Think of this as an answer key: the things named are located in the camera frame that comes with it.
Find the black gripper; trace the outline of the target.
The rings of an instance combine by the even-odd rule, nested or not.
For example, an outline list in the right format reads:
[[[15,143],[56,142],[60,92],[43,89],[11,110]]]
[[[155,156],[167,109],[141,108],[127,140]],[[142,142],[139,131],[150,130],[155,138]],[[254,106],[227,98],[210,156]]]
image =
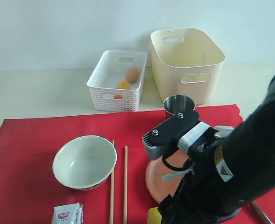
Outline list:
[[[240,206],[226,207],[221,188],[225,183],[215,165],[194,164],[184,174],[173,196],[158,206],[162,224],[219,224],[237,216]]]

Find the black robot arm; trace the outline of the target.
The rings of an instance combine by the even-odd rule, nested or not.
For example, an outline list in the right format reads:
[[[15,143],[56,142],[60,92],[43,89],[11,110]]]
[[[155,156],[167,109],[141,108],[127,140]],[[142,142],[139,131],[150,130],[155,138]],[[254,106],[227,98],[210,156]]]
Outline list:
[[[188,155],[173,196],[159,204],[164,224],[219,224],[275,188],[275,76],[264,101],[230,133],[199,120],[195,111],[174,116],[151,132],[163,163],[178,149]]]

